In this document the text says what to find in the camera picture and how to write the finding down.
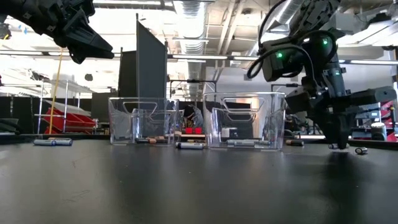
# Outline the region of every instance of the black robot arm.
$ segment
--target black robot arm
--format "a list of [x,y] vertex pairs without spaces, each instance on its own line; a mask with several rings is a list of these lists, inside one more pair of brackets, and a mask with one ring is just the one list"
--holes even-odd
[[93,0],[1,0],[0,14],[46,34],[60,47],[67,47],[74,62],[87,57],[113,58],[112,46],[89,25],[95,13]]
[[253,72],[256,66],[262,68],[268,82],[296,76],[304,68],[302,86],[285,97],[289,110],[306,111],[330,144],[337,143],[340,149],[345,149],[354,118],[361,112],[358,106],[394,100],[397,95],[392,86],[353,94],[345,89],[342,74],[346,70],[339,64],[335,35],[319,30],[335,13],[340,1],[305,1],[289,24],[288,37],[259,46],[260,56],[249,68],[248,78],[258,74],[259,69]]

